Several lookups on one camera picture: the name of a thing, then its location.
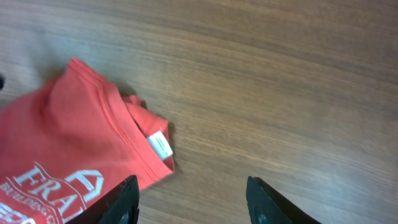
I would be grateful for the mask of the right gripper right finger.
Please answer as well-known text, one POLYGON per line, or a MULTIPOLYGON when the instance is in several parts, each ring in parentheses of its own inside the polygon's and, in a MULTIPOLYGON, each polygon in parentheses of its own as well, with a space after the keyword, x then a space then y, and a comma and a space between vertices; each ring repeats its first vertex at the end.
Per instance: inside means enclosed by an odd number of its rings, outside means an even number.
POLYGON ((248 177, 246 200, 252 224, 320 224, 259 177, 248 177))

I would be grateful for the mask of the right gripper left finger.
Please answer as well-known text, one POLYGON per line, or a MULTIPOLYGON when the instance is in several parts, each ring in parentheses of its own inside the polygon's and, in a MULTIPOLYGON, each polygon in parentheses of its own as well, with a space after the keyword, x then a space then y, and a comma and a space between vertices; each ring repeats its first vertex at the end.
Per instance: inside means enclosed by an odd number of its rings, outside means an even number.
POLYGON ((139 217, 139 186, 130 175, 67 224, 136 224, 139 217))

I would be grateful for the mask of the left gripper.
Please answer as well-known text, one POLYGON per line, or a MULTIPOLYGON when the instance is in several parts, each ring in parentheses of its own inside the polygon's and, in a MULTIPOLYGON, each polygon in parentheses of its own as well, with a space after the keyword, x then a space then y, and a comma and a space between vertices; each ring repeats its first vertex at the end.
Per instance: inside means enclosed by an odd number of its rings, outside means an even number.
POLYGON ((0 90, 4 88, 5 78, 0 74, 0 90))

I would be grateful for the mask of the red printed t-shirt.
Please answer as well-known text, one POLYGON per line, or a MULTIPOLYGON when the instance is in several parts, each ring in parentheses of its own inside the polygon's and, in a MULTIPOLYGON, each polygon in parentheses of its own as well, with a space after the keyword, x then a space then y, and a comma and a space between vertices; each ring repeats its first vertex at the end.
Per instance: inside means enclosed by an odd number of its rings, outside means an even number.
POLYGON ((174 172, 168 122, 82 61, 1 110, 1 222, 66 223, 131 175, 174 172))

